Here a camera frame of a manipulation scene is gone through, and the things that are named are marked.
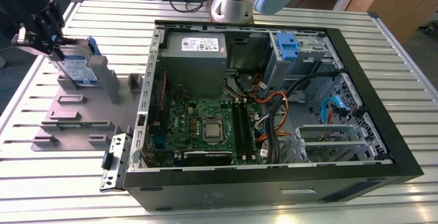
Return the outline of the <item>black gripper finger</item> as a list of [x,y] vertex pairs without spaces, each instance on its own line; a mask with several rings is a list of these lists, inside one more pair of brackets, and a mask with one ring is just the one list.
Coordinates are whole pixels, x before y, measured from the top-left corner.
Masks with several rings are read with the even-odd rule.
[[12,45],[32,55],[57,56],[53,35],[52,26],[37,26],[36,30],[29,31],[24,24],[20,24]]
[[35,16],[37,50],[53,60],[64,60],[60,48],[63,42],[64,18],[59,0],[49,0],[45,9]]

